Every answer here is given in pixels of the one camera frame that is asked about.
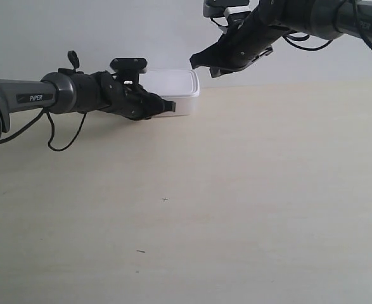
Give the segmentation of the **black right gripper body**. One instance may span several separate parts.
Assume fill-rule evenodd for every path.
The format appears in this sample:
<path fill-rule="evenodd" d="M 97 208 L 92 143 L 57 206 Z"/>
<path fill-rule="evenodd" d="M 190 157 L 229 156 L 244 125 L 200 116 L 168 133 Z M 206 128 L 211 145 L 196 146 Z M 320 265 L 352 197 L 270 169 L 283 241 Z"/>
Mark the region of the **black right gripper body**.
<path fill-rule="evenodd" d="M 260 1 L 240 23 L 235 23 L 219 39 L 226 48 L 226 67 L 242 71 L 270 53 L 272 43 L 287 33 L 280 21 L 285 1 Z"/>

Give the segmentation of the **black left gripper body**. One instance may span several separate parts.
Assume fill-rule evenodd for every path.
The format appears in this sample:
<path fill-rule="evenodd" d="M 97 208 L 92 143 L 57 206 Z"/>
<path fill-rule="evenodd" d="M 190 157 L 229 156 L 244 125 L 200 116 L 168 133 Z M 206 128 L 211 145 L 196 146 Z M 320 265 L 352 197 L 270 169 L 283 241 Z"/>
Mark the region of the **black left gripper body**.
<path fill-rule="evenodd" d="M 75 72 L 73 85 L 76 95 L 74 112 L 101 111 L 133 121 L 150 117 L 144 115 L 141 98 L 125 89 L 110 72 Z"/>

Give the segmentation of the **grey right Piper arm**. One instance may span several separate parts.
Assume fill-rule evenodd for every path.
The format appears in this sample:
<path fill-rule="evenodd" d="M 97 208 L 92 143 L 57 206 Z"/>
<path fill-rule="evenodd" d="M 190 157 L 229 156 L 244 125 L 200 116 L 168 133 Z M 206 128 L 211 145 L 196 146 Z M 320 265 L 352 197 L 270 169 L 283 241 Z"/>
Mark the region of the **grey right Piper arm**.
<path fill-rule="evenodd" d="M 204 1 L 203 16 L 224 18 L 220 38 L 189 62 L 213 78 L 245 70 L 273 51 L 273 43 L 303 33 L 331 43 L 357 37 L 372 50 L 372 1 Z"/>

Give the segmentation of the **grey left Piper arm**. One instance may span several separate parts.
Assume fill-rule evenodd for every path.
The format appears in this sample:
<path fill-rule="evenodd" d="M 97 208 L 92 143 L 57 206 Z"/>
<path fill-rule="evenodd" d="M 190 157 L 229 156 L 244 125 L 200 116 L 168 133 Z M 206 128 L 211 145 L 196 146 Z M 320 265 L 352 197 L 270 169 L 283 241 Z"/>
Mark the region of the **grey left Piper arm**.
<path fill-rule="evenodd" d="M 174 112 L 176 104 L 107 71 L 85 74 L 61 69 L 40 81 L 0 79 L 0 144 L 15 138 L 1 137 L 10 130 L 10 115 L 35 109 L 40 115 L 101 111 L 140 121 Z"/>

